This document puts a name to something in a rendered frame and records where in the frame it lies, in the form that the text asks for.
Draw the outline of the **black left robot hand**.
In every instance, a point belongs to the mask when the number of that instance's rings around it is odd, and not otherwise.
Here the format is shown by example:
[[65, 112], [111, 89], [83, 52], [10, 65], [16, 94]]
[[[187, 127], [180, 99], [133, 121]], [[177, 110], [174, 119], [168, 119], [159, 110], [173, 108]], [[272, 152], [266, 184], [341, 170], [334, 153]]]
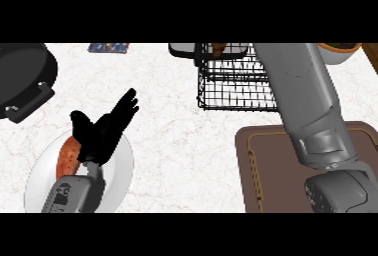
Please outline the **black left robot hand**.
[[111, 159], [122, 132], [139, 111], [136, 90], [130, 89], [109, 113], [96, 122], [75, 110], [71, 112], [72, 136], [81, 148], [77, 160], [102, 166]]

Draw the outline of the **orange-brown croissant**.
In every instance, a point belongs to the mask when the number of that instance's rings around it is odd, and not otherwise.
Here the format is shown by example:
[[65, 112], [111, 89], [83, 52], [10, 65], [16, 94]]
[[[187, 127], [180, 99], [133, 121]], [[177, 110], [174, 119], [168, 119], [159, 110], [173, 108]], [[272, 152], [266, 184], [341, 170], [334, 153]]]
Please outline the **orange-brown croissant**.
[[74, 175], [80, 167], [77, 160], [81, 145], [74, 137], [69, 137], [60, 147], [57, 163], [56, 163], [56, 179], [66, 175]]

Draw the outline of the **white oval plate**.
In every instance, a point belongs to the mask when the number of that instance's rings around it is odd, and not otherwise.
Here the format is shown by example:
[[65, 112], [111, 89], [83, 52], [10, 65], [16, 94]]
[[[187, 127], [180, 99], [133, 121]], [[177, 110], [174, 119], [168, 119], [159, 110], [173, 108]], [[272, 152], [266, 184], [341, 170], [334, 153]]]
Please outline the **white oval plate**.
[[[68, 130], [50, 143], [34, 164], [23, 193], [23, 208], [26, 213], [40, 213], [50, 188], [56, 182], [56, 164], [60, 147], [72, 135]], [[112, 157], [103, 165], [103, 178], [106, 182], [102, 202], [97, 213], [114, 212], [125, 197], [131, 177], [134, 159], [128, 140], [121, 137]]]

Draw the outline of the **colourful printed box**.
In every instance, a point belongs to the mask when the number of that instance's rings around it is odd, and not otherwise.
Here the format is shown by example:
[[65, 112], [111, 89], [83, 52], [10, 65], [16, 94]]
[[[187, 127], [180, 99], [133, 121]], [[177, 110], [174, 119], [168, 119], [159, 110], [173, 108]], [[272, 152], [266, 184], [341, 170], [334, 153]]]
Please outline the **colourful printed box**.
[[91, 43], [88, 45], [88, 51], [91, 53], [125, 53], [127, 50], [127, 43]]

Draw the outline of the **grey black-rimmed appliance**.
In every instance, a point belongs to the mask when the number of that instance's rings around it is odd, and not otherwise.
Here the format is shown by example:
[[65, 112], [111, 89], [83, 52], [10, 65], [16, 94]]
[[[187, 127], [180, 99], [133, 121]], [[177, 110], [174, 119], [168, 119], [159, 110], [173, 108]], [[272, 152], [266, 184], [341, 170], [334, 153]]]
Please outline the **grey black-rimmed appliance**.
[[168, 51], [174, 57], [202, 60], [241, 59], [248, 53], [248, 43], [227, 43], [218, 57], [212, 54], [211, 43], [170, 43]]

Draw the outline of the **brown cone-shaped item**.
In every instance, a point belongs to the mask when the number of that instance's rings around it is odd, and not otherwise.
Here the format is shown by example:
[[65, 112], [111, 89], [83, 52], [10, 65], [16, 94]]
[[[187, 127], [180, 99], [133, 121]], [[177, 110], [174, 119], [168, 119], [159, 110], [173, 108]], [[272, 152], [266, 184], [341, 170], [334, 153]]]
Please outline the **brown cone-shaped item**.
[[212, 56], [218, 58], [223, 54], [226, 43], [212, 43], [211, 46], [212, 46]]

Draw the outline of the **brown cutting board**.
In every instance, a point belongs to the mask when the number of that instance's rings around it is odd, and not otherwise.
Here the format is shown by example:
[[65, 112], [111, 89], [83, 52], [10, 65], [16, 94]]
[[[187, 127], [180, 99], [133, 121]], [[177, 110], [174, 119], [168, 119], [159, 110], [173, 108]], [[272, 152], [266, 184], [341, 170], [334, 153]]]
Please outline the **brown cutting board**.
[[[345, 122], [359, 159], [378, 179], [378, 129]], [[282, 125], [249, 126], [235, 135], [239, 177], [246, 213], [311, 213], [305, 179], [323, 171], [300, 164]]]

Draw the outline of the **white pot with orange rim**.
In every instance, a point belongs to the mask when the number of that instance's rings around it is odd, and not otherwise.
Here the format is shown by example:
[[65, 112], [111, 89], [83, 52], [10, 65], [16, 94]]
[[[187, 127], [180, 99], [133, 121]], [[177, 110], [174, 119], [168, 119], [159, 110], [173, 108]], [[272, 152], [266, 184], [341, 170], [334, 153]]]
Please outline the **white pot with orange rim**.
[[319, 43], [323, 62], [326, 65], [338, 65], [347, 61], [362, 47], [360, 43]]

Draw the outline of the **brown wooden furniture edge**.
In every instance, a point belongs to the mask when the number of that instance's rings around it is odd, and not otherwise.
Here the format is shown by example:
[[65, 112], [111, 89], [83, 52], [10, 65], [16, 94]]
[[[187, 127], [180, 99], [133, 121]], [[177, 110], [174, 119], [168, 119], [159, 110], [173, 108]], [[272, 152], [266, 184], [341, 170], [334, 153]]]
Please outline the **brown wooden furniture edge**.
[[362, 48], [372, 64], [373, 70], [378, 73], [378, 43], [363, 43]]

